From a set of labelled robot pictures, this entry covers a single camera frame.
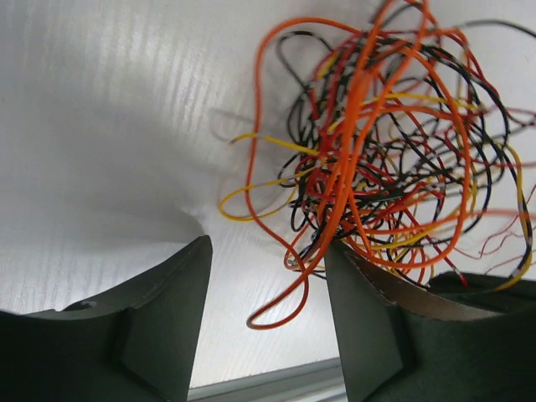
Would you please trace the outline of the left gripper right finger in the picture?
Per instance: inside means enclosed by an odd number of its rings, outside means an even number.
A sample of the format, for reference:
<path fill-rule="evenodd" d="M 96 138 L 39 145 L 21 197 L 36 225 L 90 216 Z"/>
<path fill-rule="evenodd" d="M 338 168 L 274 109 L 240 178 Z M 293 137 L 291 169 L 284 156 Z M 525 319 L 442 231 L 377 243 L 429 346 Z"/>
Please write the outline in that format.
<path fill-rule="evenodd" d="M 443 273 L 424 290 L 342 242 L 324 260 L 349 400 L 534 400 L 533 281 Z"/>

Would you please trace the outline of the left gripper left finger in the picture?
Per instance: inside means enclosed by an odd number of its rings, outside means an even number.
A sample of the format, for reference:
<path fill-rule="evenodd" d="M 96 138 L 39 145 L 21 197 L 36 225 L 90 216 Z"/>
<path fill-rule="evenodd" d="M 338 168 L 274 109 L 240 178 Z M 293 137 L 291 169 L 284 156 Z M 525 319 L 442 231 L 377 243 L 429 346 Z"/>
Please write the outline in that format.
<path fill-rule="evenodd" d="M 212 254 L 201 236 L 61 311 L 3 312 L 2 400 L 184 401 Z"/>

